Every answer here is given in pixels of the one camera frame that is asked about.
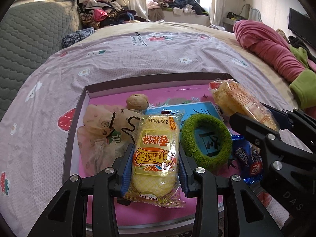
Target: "television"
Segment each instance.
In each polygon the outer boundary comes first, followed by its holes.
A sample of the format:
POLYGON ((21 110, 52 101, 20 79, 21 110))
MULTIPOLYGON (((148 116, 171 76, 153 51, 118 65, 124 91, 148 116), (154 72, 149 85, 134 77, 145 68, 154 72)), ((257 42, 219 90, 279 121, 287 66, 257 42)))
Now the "television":
POLYGON ((316 50, 316 27, 307 15, 290 8, 289 29, 316 50))

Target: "pink clothing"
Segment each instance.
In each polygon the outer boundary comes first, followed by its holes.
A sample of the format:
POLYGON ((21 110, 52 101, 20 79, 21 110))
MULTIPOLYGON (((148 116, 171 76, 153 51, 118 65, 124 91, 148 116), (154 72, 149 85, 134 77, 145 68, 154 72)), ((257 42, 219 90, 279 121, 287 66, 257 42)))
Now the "pink clothing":
POLYGON ((289 44, 271 27, 254 20, 241 20, 234 25, 239 44, 254 52, 262 60, 293 82, 305 70, 290 51, 289 44))
POLYGON ((100 22, 102 20, 105 20, 107 17, 107 13, 100 9, 94 9, 93 10, 93 18, 95 21, 100 22))
POLYGON ((157 9, 160 8, 159 4, 157 2, 154 2, 153 0, 147 0, 147 7, 149 10, 155 9, 155 8, 157 8, 157 9))
POLYGON ((304 112, 316 119, 316 106, 304 109, 304 112))
POLYGON ((309 69, 316 73, 316 64, 313 61, 311 61, 311 60, 307 60, 307 62, 308 62, 308 65, 309 65, 309 69))

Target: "metal screw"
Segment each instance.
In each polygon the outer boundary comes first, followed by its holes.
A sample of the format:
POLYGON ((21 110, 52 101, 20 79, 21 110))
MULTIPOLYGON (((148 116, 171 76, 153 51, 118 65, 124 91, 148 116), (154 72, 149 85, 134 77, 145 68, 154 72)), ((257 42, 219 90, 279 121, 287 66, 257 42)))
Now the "metal screw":
POLYGON ((268 134, 268 138, 270 139, 270 140, 275 140, 275 136, 273 135, 273 134, 268 134))
POLYGON ((107 173, 107 174, 112 174, 113 172, 114 172, 114 168, 112 168, 112 167, 107 167, 105 169, 105 173, 107 173))
POLYGON ((203 174, 205 172, 205 169, 202 167, 197 167, 195 171, 198 172, 199 174, 203 174))
POLYGON ((235 182, 239 182, 241 180, 241 177, 239 175, 233 175, 232 176, 232 179, 235 181, 235 182))
POLYGON ((282 169, 282 163, 280 161, 274 161, 274 163, 272 165, 273 165, 274 169, 276 169, 276 170, 282 169))
POLYGON ((70 181, 72 181, 72 182, 78 181, 78 179, 79 179, 79 176, 77 176, 77 175, 72 175, 70 177, 70 181))

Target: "green fabric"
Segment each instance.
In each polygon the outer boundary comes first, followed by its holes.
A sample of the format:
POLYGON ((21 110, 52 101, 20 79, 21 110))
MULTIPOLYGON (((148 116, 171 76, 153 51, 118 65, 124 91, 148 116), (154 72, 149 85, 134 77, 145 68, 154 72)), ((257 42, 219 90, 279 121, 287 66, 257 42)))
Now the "green fabric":
POLYGON ((232 138, 227 127, 221 120, 207 114, 194 114, 185 121, 181 130, 181 145, 187 156, 193 157, 198 166, 209 171, 214 171, 224 165, 232 152, 232 138), (221 150, 218 155, 210 158, 204 155, 196 145, 194 130, 199 126, 214 130, 218 136, 221 142, 221 150))
POLYGON ((316 74, 312 70, 302 71, 290 84, 290 89, 300 100, 302 109, 316 106, 316 74))
POLYGON ((295 58, 303 64, 303 66, 306 68, 306 69, 309 69, 309 66, 308 66, 308 54, 307 54, 307 51, 300 47, 300 48, 295 48, 293 47, 292 45, 290 45, 290 50, 291 50, 291 53, 293 53, 293 55, 295 56, 295 58))

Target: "gray quilted cushion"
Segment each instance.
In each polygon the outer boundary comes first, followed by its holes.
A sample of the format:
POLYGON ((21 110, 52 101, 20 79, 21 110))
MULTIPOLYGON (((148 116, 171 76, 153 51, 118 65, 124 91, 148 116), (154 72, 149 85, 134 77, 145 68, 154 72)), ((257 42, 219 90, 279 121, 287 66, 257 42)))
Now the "gray quilted cushion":
POLYGON ((0 121, 24 81, 80 29, 76 0, 15 6, 0 23, 0 121))

